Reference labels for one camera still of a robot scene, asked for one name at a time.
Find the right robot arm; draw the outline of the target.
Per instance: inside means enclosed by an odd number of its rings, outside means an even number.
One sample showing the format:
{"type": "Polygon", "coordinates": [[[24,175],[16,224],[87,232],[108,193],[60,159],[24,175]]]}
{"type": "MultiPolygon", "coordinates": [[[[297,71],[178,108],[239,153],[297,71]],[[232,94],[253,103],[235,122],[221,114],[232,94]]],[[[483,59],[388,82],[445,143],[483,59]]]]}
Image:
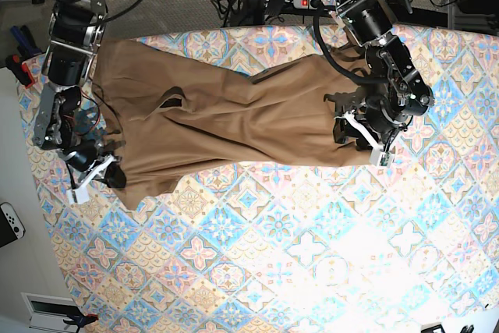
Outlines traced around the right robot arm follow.
{"type": "Polygon", "coordinates": [[[41,92],[32,142],[43,151],[55,151],[70,172],[77,171],[69,177],[71,204],[89,201],[87,187],[93,180],[118,188],[126,184],[119,159],[102,141],[89,139],[87,131],[77,132],[74,119],[85,96],[83,85],[91,81],[107,14],[105,0],[56,0],[49,24],[41,68],[48,83],[41,92]]]}

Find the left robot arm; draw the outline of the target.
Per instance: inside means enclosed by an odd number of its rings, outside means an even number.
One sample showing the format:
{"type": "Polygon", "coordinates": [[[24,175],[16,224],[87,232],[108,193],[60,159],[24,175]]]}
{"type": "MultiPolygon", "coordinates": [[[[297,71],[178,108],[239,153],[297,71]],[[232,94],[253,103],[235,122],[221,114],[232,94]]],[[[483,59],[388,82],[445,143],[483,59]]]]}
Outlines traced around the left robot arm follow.
{"type": "Polygon", "coordinates": [[[370,163],[388,168],[395,158],[393,144],[416,116],[434,104],[432,89],[423,81],[408,48],[391,29],[396,18],[385,0],[320,0],[313,17],[313,33],[324,57],[359,89],[342,98],[325,95],[335,105],[334,141],[356,140],[370,151],[370,163]],[[360,76],[336,62],[320,32],[319,18],[327,12],[364,50],[370,69],[360,76]]]}

